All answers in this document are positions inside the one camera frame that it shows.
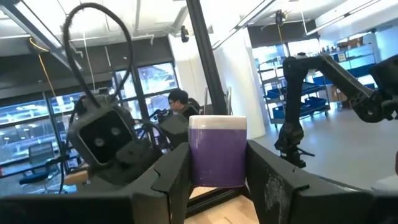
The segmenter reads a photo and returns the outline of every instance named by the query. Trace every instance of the black pole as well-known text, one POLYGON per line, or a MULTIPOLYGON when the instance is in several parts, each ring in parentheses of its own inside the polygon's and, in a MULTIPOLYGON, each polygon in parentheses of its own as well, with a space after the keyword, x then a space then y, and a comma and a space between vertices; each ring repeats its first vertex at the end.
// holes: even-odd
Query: black pole
POLYGON ((211 104, 213 105, 213 114, 227 115, 223 86, 221 85, 220 76, 218 75, 216 60, 213 55, 213 49, 211 48, 200 0, 187 0, 187 6, 191 17, 193 32, 197 40, 201 64, 205 72, 211 104))

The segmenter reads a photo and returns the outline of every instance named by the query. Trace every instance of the man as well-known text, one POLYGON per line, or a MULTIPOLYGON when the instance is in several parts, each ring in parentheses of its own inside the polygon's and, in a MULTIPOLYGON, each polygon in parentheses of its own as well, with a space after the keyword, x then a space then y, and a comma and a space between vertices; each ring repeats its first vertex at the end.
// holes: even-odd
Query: man
POLYGON ((198 115, 199 112, 189 104, 188 93, 183 90, 173 90, 169 94, 169 105, 170 109, 174 113, 184 115, 187 119, 192 115, 198 115))

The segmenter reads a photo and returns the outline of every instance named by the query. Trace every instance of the chair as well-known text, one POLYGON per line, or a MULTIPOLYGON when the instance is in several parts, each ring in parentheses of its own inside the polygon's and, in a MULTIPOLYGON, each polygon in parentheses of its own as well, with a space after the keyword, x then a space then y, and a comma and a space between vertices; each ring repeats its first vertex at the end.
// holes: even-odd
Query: chair
MULTIPOLYGON (((55 154, 51 142, 35 144, 29 147, 29 164, 32 166, 44 164, 47 160, 53 159, 54 157, 55 154)), ((60 174, 58 165, 45 166, 32 170, 31 174, 24 174, 24 178, 19 181, 19 184, 24 185, 23 187, 29 185, 43 186, 44 190, 41 194, 55 193, 58 192, 58 190, 48 189, 47 184, 58 174, 60 174)))

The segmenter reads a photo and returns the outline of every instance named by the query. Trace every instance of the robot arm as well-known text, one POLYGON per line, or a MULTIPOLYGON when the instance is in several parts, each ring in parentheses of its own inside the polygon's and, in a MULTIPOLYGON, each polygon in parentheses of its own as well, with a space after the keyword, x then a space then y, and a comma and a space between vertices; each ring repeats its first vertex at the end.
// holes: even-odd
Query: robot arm
POLYGON ((301 152, 304 154, 306 152, 297 146, 304 137, 299 117, 303 80, 310 69, 319 70, 331 80, 347 96, 355 113, 362 121, 377 123, 384 119, 392 120, 395 92, 391 91, 394 90, 394 85, 391 83, 398 80, 393 71, 397 67, 394 64, 397 58, 387 59, 371 69, 379 90, 370 90, 363 86, 329 55, 285 59, 283 63, 284 77, 287 81, 285 123, 275 143, 275 148, 281 152, 281 157, 299 168, 305 167, 300 155, 301 152))

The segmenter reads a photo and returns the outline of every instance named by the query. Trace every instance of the purple cup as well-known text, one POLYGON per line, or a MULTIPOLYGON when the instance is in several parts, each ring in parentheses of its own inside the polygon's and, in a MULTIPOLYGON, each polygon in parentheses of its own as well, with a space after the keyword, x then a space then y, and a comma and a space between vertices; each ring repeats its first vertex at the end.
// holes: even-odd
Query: purple cup
POLYGON ((198 115, 189 119, 192 184, 240 187, 246 179, 245 116, 198 115))

